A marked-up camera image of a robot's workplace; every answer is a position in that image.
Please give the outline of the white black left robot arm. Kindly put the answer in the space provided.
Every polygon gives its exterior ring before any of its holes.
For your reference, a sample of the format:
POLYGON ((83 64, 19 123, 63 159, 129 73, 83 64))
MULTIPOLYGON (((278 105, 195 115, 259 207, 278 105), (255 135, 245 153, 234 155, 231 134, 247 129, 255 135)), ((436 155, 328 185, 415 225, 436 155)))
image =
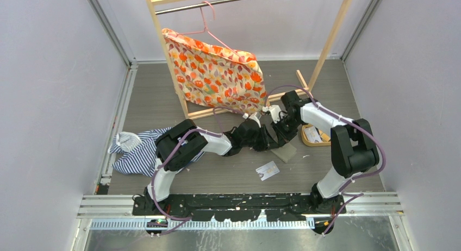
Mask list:
POLYGON ((263 124, 247 119, 221 133, 202 129, 187 119, 172 127, 155 142, 156 161, 150 183, 145 188, 146 209, 161 215, 167 207, 172 182, 179 170, 201 153, 230 157, 243 148, 264 152, 279 147, 263 124))

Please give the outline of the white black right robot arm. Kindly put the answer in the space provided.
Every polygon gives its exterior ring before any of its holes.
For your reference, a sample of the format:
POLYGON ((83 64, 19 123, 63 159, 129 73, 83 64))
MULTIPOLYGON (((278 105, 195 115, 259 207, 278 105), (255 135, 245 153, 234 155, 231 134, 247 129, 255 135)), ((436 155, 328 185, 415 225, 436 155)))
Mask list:
POLYGON ((311 124, 330 138, 332 168, 313 185, 308 203, 315 213, 332 211, 341 203, 340 193, 345 187, 380 161, 371 126, 363 118, 353 120, 336 114, 313 97, 301 99, 296 91, 285 93, 281 100, 284 110, 277 105, 263 107, 279 139, 289 141, 304 124, 311 124))

